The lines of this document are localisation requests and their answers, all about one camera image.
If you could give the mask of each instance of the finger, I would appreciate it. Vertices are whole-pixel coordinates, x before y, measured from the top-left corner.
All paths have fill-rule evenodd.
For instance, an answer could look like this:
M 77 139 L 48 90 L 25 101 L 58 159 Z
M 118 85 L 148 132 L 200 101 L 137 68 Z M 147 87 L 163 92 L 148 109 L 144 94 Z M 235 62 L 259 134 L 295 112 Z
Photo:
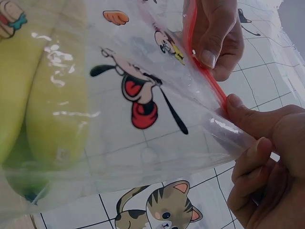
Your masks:
M 199 41 L 198 59 L 208 68 L 213 69 L 220 55 L 224 38 L 236 23 L 236 13 L 220 7 L 212 14 L 210 25 Z
M 268 177 L 269 170 L 259 167 L 249 175 L 239 177 L 229 195 L 228 207 L 245 228 L 257 209 L 257 205 L 251 200 L 251 194 L 263 187 Z
M 271 155 L 272 143 L 267 138 L 260 138 L 255 145 L 246 150 L 236 161 L 232 181 L 235 184 L 237 179 L 246 175 L 258 167 L 264 166 Z
M 217 81 L 225 81 L 229 78 L 234 67 L 240 61 L 244 52 L 244 39 L 238 20 L 234 28 L 224 40 L 222 51 L 216 62 L 212 75 Z
M 296 105 L 288 105 L 270 112 L 250 110 L 235 94 L 228 96 L 226 105 L 229 119 L 256 139 L 263 136 L 272 139 L 273 128 L 283 117 L 305 112 L 303 108 Z

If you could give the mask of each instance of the cartoon cat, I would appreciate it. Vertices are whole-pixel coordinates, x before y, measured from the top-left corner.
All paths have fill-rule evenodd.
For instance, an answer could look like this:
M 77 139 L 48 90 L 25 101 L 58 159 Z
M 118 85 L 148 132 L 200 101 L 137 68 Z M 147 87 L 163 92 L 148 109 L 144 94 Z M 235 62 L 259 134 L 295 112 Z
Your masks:
M 155 190 L 146 201 L 146 210 L 123 210 L 132 197 L 148 186 L 137 187 L 122 196 L 117 205 L 117 229 L 186 229 L 203 218 L 187 197 L 190 184 L 186 180 Z

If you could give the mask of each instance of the plastic zipper bag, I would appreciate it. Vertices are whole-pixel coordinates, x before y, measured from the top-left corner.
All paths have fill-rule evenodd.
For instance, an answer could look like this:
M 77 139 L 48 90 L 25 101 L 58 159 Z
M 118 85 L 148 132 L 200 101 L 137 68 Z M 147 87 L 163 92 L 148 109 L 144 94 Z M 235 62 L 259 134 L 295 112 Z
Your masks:
M 1 219 L 235 159 L 253 139 L 142 0 L 0 2 Z

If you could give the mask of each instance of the cartoon print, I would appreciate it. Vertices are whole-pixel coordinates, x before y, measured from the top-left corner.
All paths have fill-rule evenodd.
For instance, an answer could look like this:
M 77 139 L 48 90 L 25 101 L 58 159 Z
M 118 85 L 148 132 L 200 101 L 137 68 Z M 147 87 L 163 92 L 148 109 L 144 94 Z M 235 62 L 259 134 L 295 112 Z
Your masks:
M 128 200 L 148 187 L 134 188 L 119 199 L 115 218 L 117 229 L 186 229 L 190 223 L 203 218 L 187 197 L 190 184 L 186 180 L 155 190 L 148 197 L 145 210 L 123 210 Z
M 104 57 L 111 57 L 115 65 L 98 65 L 91 69 L 92 77 L 98 76 L 108 70 L 115 69 L 117 74 L 122 76 L 122 93 L 125 99 L 132 102 L 132 124 L 138 129 L 147 129 L 152 126 L 158 118 L 158 107 L 153 101 L 152 88 L 158 86 L 164 99 L 173 115 L 174 120 L 184 134 L 188 130 L 178 116 L 171 103 L 163 92 L 162 81 L 150 74 L 136 64 L 128 62 L 110 49 L 101 48 Z
M 126 13 L 119 10 L 106 10 L 103 12 L 104 18 L 115 25 L 125 25 L 129 22 L 129 17 Z
M 27 22 L 26 15 L 19 6 L 10 1 L 0 1 L 0 41 L 13 37 Z
M 238 9 L 238 16 L 239 16 L 240 23 L 252 23 L 251 20 L 248 20 L 248 19 L 244 16 L 244 12 L 243 12 L 242 9 Z M 254 35 L 254 36 L 258 36 L 258 37 L 261 36 L 259 33 L 253 33 L 253 32 L 251 32 L 251 31 L 247 30 L 243 25 L 242 25 L 242 28 L 243 28 L 244 30 L 246 30 L 247 32 L 251 33 L 251 34 Z
M 175 55 L 176 59 L 184 65 L 183 54 L 167 32 L 161 31 L 159 28 L 155 27 L 154 39 L 163 53 Z

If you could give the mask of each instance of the yellow banana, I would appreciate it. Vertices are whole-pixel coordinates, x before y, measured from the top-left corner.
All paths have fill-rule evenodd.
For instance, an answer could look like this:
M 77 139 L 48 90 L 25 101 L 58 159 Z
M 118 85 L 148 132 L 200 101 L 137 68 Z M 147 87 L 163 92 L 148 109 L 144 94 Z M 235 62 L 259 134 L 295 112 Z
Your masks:
M 88 135 L 85 29 L 83 1 L 68 1 L 34 76 L 27 135 L 34 157 L 48 169 L 77 161 Z
M 47 2 L 40 0 L 34 6 L 47 10 Z M 54 12 L 60 12 L 64 2 L 56 3 Z M 18 137 L 32 79 L 48 42 L 46 37 L 59 18 L 58 13 L 40 15 L 43 17 L 38 17 L 37 10 L 24 11 L 17 4 L 0 0 L 0 163 Z
M 17 141 L 2 167 L 11 188 L 27 201 L 37 204 L 50 190 L 50 182 L 43 177 L 44 170 L 33 158 L 22 125 Z

